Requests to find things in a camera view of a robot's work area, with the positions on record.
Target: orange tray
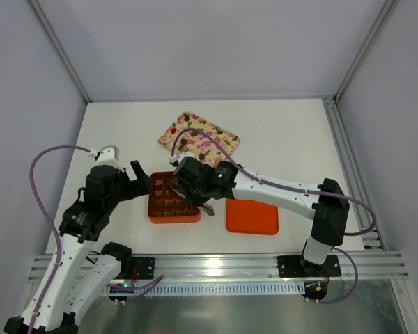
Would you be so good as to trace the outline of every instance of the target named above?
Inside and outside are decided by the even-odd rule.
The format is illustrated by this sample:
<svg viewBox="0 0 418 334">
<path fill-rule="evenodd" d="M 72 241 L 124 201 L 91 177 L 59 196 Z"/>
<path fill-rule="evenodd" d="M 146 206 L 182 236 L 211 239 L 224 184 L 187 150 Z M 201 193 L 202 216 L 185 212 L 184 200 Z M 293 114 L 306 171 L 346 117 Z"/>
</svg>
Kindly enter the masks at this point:
<svg viewBox="0 0 418 334">
<path fill-rule="evenodd" d="M 191 207 L 185 198 L 170 190 L 168 184 L 176 183 L 173 172 L 157 172 L 150 177 L 152 190 L 148 196 L 147 215 L 152 223 L 196 223 L 200 220 L 200 209 Z"/>
<path fill-rule="evenodd" d="M 279 208 L 255 200 L 227 200 L 226 229 L 232 233 L 275 235 L 279 231 Z"/>
</svg>

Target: white table surface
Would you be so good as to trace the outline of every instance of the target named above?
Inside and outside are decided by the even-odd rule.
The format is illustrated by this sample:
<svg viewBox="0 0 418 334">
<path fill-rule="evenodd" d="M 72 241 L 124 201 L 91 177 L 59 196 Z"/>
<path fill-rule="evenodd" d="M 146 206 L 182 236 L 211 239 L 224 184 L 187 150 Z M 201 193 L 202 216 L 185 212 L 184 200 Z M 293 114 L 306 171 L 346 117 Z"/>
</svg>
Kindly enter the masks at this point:
<svg viewBox="0 0 418 334">
<path fill-rule="evenodd" d="M 237 134 L 242 141 L 233 158 L 243 166 L 302 183 L 322 183 L 329 177 L 348 192 L 320 99 L 93 103 L 87 107 L 77 144 L 96 149 L 117 145 L 120 161 L 132 179 L 132 160 L 139 160 L 149 175 L 173 170 L 169 151 L 157 140 L 183 111 Z M 93 160 L 84 152 L 74 153 L 55 219 L 57 226 L 92 167 Z M 230 233 L 225 226 L 225 200 L 211 200 L 215 216 L 202 212 L 198 223 L 155 225 L 147 217 L 147 202 L 148 196 L 144 196 L 120 203 L 95 250 L 115 241 L 131 247 L 134 253 L 300 252 L 311 231 L 311 221 L 280 209 L 275 236 Z M 346 230 L 358 231 L 353 210 Z M 342 248 L 364 250 L 360 237 L 346 237 Z M 54 249 L 51 236 L 47 253 Z"/>
</svg>

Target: gray wall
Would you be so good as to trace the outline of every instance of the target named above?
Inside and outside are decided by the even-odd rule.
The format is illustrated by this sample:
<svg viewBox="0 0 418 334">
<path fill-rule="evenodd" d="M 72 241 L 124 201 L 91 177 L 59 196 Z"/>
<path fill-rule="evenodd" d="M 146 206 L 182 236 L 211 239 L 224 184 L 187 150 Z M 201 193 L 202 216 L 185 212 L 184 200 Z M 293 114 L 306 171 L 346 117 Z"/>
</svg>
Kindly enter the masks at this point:
<svg viewBox="0 0 418 334">
<path fill-rule="evenodd" d="M 400 1 L 341 107 L 388 246 L 418 291 L 418 0 Z"/>
<path fill-rule="evenodd" d="M 40 2 L 96 102 L 333 95 L 384 0 Z"/>
<path fill-rule="evenodd" d="M 85 103 L 23 0 L 0 0 L 0 333 L 22 311 L 33 256 L 47 243 L 47 224 L 28 179 L 32 158 L 75 143 Z M 52 153 L 36 183 L 54 215 L 71 152 Z"/>
</svg>

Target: floral fabric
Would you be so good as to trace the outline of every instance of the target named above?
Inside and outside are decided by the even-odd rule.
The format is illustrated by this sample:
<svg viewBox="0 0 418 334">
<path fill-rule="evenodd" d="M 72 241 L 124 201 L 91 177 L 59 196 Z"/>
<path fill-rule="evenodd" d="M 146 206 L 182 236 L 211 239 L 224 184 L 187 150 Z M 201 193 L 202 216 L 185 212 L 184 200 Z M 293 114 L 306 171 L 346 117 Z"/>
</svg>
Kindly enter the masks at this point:
<svg viewBox="0 0 418 334">
<path fill-rule="evenodd" d="M 176 136 L 188 127 L 204 131 L 207 135 L 214 138 L 229 154 L 234 151 L 234 148 L 240 142 L 240 138 L 232 132 L 226 131 L 214 123 L 186 111 L 163 133 L 160 139 L 158 139 L 158 143 L 168 150 L 172 150 Z M 196 159 L 212 167 L 216 167 L 220 161 L 226 160 L 224 154 L 205 136 L 198 132 L 187 132 L 183 134 L 180 137 L 180 142 L 177 143 L 176 150 L 178 152 L 192 152 Z"/>
</svg>

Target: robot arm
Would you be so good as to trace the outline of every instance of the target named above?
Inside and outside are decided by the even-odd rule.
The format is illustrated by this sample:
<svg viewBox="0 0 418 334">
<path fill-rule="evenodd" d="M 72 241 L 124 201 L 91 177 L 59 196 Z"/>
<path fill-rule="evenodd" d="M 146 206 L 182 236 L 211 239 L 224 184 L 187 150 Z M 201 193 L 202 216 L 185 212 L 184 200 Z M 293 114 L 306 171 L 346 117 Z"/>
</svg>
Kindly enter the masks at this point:
<svg viewBox="0 0 418 334">
<path fill-rule="evenodd" d="M 327 254 L 343 242 L 350 204 L 338 198 L 312 195 L 305 192 L 294 193 L 250 179 L 230 162 L 220 162 L 217 168 L 197 161 L 187 152 L 172 157 L 176 167 L 175 175 L 192 206 L 199 206 L 211 198 L 256 200 L 283 207 L 313 220 L 311 234 L 302 251 L 301 265 L 308 274 L 316 275 L 323 271 Z M 343 194 L 336 181 L 324 179 L 323 184 L 300 184 L 255 175 L 259 180 L 267 180 L 284 186 L 305 189 L 306 191 L 326 191 Z"/>
<path fill-rule="evenodd" d="M 119 202 L 150 193 L 151 180 L 138 161 L 130 164 L 137 179 L 129 179 L 118 161 L 118 148 L 109 146 L 96 152 L 96 165 L 86 177 L 86 185 L 79 197 L 63 214 L 59 227 L 62 254 L 56 263 L 56 253 L 48 266 L 36 295 L 21 317 L 10 318 L 5 326 L 9 334 L 26 334 L 35 316 L 30 333 L 74 334 L 85 312 L 104 286 L 119 275 L 127 275 L 132 265 L 132 250 L 110 243 L 102 250 L 102 257 L 82 281 L 75 285 L 77 273 L 100 233 L 109 223 L 110 214 Z M 38 313 L 33 311 L 51 275 L 57 272 Z"/>
</svg>

